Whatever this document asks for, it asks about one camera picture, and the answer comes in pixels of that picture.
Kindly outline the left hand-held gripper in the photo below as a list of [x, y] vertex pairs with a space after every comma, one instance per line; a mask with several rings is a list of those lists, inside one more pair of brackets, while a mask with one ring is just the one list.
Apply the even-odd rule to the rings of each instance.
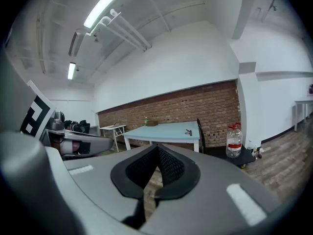
[[39, 139], [44, 145], [58, 150], [64, 159], [82, 158], [110, 150], [113, 140], [102, 136], [87, 134], [90, 124], [85, 120], [75, 122], [65, 120], [63, 112], [56, 107], [30, 80], [27, 85], [35, 93], [20, 128], [24, 134]]

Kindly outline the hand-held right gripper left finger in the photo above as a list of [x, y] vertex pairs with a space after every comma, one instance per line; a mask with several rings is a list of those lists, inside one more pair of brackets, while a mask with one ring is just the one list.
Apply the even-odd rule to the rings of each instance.
[[78, 187], [92, 202], [113, 218], [122, 221], [135, 214], [139, 201], [119, 192], [111, 180], [111, 170], [119, 162], [150, 146], [147, 144], [105, 156], [68, 160], [64, 164]]

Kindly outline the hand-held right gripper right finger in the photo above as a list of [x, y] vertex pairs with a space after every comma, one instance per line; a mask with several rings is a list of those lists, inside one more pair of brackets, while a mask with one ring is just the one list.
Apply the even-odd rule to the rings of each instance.
[[281, 204], [262, 183], [223, 159], [166, 145], [199, 167], [197, 185], [177, 200], [161, 201], [140, 228], [150, 235], [229, 235], [264, 221]]

